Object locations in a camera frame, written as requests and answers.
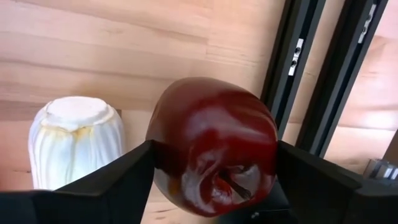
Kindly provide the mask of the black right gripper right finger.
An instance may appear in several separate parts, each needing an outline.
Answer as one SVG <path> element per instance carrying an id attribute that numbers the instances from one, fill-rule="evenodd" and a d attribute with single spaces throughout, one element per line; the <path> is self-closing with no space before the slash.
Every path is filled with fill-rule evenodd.
<path id="1" fill-rule="evenodd" d="M 397 224 L 397 182 L 365 179 L 279 141 L 277 177 L 299 223 Z"/>

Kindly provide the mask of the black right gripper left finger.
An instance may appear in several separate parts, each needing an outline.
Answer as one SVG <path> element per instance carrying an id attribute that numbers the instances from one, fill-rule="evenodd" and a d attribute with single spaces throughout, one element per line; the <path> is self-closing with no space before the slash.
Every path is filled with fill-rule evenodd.
<path id="1" fill-rule="evenodd" d="M 154 178 L 153 141 L 57 190 L 1 192 L 1 223 L 140 223 Z"/>

